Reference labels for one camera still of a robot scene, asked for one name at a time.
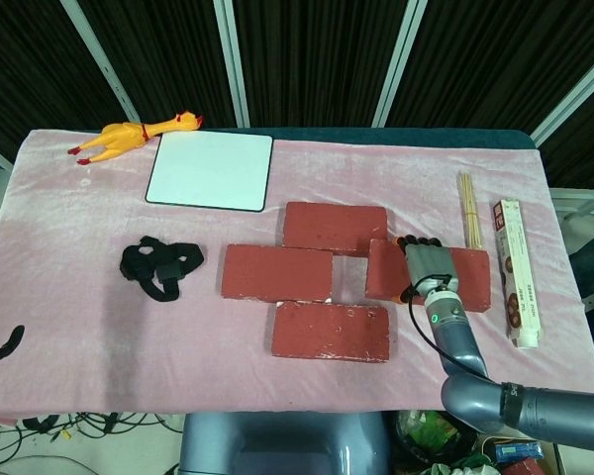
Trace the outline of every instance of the gray machine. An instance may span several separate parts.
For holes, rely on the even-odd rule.
[[[413,288],[406,297],[417,330],[441,356],[448,375],[446,410],[481,431],[503,426],[539,440],[594,450],[594,394],[498,384],[457,296],[450,253],[437,239],[400,239]],[[411,296],[425,298],[434,341],[413,316]],[[243,450],[326,453],[332,475],[386,475],[388,441],[380,413],[198,413],[185,420],[179,474],[232,475]]]

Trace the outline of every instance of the bamboo skewer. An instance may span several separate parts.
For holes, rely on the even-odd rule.
[[[479,230],[479,216],[477,204],[475,203],[475,191],[473,182],[468,173],[459,174],[460,199],[464,212],[464,232],[466,247],[471,249],[482,248],[482,235]]]

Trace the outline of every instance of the pink cloth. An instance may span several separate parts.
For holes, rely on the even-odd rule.
[[[243,213],[149,204],[157,140],[79,166],[66,151],[91,137],[33,131],[18,155],[0,213],[0,344],[14,325],[26,333],[0,362],[0,417],[440,408],[445,373],[405,308],[385,304],[387,363],[276,358],[274,306],[223,299],[219,287],[228,243],[281,243],[288,201],[384,206],[390,234],[464,246],[459,171],[472,175],[491,258],[492,307],[469,315],[490,375],[594,392],[594,348],[537,151],[276,141],[266,208]],[[503,197],[524,209],[544,326],[539,349],[516,349],[506,337],[491,221]],[[124,247],[143,235],[203,248],[206,262],[180,283],[176,302],[150,299],[119,272]],[[335,302],[369,302],[365,270],[364,258],[335,257]]]

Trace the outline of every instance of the whiteboard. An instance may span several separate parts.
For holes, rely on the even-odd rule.
[[[272,138],[222,132],[163,134],[146,200],[262,211]]]

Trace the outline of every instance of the yellow rubber chicken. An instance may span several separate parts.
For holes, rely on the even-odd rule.
[[[145,145],[149,139],[158,134],[171,131],[197,131],[202,125],[202,116],[196,117],[191,112],[177,114],[171,121],[159,124],[110,124],[103,128],[101,134],[90,142],[71,148],[68,153],[77,155],[85,148],[103,145],[106,149],[98,155],[77,160],[80,165],[87,165],[95,161],[109,160],[115,156]]]

